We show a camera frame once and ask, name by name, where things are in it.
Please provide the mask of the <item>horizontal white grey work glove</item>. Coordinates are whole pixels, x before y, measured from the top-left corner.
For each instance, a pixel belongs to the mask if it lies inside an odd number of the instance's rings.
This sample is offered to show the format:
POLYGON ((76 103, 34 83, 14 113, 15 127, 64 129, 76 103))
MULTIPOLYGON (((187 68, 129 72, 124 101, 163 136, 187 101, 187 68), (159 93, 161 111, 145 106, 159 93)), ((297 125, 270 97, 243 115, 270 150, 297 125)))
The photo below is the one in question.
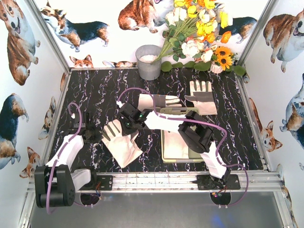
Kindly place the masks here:
POLYGON ((140 94, 138 101, 138 109, 153 109, 155 108, 167 108, 167 107, 182 107, 180 99, 174 95, 148 95, 140 94))

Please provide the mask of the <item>pale green plastic storage basket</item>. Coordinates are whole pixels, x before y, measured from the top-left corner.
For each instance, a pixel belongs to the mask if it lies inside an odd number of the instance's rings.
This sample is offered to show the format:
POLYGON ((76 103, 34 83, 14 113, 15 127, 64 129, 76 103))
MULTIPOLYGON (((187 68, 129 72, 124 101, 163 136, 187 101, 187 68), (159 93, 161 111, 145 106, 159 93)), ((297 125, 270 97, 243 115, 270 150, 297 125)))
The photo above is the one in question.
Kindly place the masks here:
MULTIPOLYGON (((189 111, 199 112, 194 107, 161 108, 161 114, 182 115, 189 111)), ((200 163, 203 158, 191 150, 179 133, 161 130, 161 155, 164 163, 200 163)))

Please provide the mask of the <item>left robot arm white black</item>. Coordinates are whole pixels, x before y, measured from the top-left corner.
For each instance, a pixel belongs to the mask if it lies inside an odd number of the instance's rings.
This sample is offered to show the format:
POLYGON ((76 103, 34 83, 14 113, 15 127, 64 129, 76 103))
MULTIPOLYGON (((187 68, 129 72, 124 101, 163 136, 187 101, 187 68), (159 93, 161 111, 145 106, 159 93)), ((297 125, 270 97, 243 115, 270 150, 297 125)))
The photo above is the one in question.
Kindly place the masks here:
POLYGON ((36 205, 39 208, 72 206, 78 190, 93 190, 100 181, 90 166, 72 171, 72 164, 85 143, 93 142, 98 132, 88 111, 76 115, 64 141, 53 158, 34 172, 36 205))

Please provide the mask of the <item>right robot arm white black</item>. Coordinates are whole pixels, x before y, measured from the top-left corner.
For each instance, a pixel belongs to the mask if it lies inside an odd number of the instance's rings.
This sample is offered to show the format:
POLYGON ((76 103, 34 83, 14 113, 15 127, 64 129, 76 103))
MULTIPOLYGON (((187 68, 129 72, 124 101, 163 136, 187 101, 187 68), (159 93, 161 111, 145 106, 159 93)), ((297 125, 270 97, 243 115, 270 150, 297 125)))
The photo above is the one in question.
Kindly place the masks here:
POLYGON ((186 145, 201 155, 211 176, 223 182, 228 179, 230 171, 215 143, 214 128, 217 126, 204 122, 197 112, 189 111, 186 115, 161 114, 152 109, 140 111, 130 103, 117 101, 116 104, 125 135, 142 129, 179 133, 186 145))

